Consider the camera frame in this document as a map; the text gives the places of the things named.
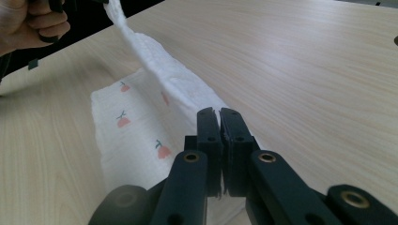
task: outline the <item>wood grain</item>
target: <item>wood grain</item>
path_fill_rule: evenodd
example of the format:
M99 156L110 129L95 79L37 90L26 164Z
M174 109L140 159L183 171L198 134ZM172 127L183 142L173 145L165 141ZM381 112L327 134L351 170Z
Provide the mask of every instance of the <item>wood grain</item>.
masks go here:
M354 185L398 212L396 21L327 0L167 0L129 18L310 187ZM90 94L139 67L111 27L4 79L0 224L87 223L106 194Z

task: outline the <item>table surface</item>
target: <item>table surface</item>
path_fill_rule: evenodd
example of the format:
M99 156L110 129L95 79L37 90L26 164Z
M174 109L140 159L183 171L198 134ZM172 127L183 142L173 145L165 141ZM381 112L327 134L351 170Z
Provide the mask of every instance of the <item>table surface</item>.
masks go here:
M331 0L166 0L129 18L242 113L311 187L398 212L397 9ZM105 197L90 94L141 65L115 27L0 87L0 224L87 224ZM241 213L229 224L248 223Z

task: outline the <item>wooden table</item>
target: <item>wooden table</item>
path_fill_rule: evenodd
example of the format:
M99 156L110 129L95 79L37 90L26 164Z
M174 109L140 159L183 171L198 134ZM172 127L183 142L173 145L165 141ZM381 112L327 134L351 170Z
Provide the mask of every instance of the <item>wooden table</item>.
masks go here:
M166 0L129 21L310 187L358 186L398 212L397 9ZM90 94L140 66L110 27L3 80L0 224L87 224L106 195Z

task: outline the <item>human hand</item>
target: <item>human hand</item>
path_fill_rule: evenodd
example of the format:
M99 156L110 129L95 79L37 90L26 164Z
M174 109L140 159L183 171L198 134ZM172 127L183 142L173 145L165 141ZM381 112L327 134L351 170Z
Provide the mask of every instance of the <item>human hand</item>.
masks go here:
M65 12L52 12L48 0L0 0L0 55L50 45L38 34L61 38L70 29L67 19Z

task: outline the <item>dark background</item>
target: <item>dark background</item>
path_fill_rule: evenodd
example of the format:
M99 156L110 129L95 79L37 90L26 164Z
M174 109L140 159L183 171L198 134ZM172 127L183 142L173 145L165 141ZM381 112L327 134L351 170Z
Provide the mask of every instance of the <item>dark background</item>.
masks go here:
M142 10L150 8L162 0L121 0L126 17L132 16ZM77 11L74 11L72 1L66 0L64 10L68 14L70 31L67 32L59 42L44 48L18 50L12 54L6 74L28 65L29 61L41 59L49 54L55 53L76 41L91 36L98 31L112 25L106 15L103 4L91 0L76 0Z

